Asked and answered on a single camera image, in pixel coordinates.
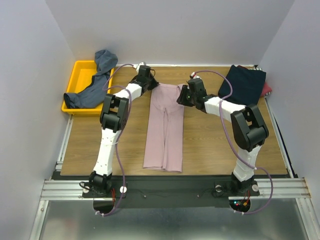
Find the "pink tank top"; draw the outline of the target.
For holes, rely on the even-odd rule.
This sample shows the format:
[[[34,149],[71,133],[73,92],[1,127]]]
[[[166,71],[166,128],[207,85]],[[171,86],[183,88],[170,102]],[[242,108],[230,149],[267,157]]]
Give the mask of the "pink tank top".
[[[182,85],[159,84],[151,92],[143,167],[181,173],[184,106],[177,103]]]

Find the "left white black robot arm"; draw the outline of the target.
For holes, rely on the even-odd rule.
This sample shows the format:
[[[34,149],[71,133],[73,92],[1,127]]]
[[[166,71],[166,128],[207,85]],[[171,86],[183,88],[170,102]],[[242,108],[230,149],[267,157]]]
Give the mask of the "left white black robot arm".
[[[116,94],[107,93],[104,97],[99,121],[101,123],[101,142],[96,164],[84,187],[100,197],[106,197],[112,189],[112,162],[116,145],[123,132],[131,110],[132,101],[146,91],[156,88],[159,83],[145,62],[134,65],[137,75]]]

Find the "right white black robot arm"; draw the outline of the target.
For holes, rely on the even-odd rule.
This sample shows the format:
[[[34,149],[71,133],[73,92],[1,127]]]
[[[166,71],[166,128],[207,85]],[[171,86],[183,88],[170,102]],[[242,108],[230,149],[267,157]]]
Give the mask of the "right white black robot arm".
[[[227,101],[226,97],[207,94],[198,76],[182,86],[177,103],[220,117],[229,146],[237,158],[225,186],[228,192],[242,195],[253,184],[257,156],[269,136],[258,106],[235,104]]]

